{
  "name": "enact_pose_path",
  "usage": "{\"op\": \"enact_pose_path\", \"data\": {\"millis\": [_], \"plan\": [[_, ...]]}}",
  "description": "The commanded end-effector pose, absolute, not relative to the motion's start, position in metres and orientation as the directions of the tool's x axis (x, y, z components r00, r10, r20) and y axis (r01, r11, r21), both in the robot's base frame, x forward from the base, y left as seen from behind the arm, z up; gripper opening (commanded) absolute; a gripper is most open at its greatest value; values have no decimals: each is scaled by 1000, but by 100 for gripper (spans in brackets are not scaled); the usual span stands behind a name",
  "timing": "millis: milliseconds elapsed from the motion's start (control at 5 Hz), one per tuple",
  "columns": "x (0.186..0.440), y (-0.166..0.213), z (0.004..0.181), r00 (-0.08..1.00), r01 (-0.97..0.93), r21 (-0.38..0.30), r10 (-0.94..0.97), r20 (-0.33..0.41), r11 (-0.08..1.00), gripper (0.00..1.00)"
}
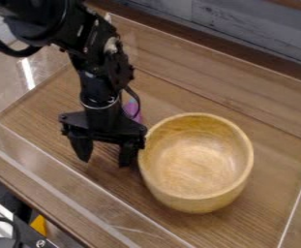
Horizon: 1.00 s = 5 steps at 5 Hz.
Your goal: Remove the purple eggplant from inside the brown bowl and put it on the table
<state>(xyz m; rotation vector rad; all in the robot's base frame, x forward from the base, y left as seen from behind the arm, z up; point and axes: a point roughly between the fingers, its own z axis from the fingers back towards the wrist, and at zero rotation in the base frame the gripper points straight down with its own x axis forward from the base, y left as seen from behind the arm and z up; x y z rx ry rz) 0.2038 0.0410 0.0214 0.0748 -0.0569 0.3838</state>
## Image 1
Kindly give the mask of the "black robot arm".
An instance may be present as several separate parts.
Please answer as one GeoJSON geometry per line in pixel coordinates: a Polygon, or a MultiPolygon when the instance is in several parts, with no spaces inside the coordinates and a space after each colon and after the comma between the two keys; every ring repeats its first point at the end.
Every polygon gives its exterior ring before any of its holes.
{"type": "Polygon", "coordinates": [[[145,148],[148,128],[122,107],[121,97],[138,95],[129,87],[129,64],[114,26],[84,0],[0,0],[0,16],[14,37],[26,44],[12,49],[0,40],[0,52],[26,57],[54,45],[65,52],[80,79],[78,101],[84,110],[58,116],[77,158],[90,159],[93,143],[120,147],[118,165],[126,167],[145,148]]]}

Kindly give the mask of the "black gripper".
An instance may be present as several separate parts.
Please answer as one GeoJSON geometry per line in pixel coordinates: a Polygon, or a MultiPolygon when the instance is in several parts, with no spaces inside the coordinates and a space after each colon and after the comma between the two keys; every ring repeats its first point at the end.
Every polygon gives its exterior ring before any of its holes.
{"type": "Polygon", "coordinates": [[[68,137],[77,158],[88,162],[93,151],[93,142],[101,141],[120,145],[118,166],[128,167],[145,148],[146,127],[125,113],[120,101],[102,108],[85,107],[81,111],[58,115],[62,134],[68,137]]]}

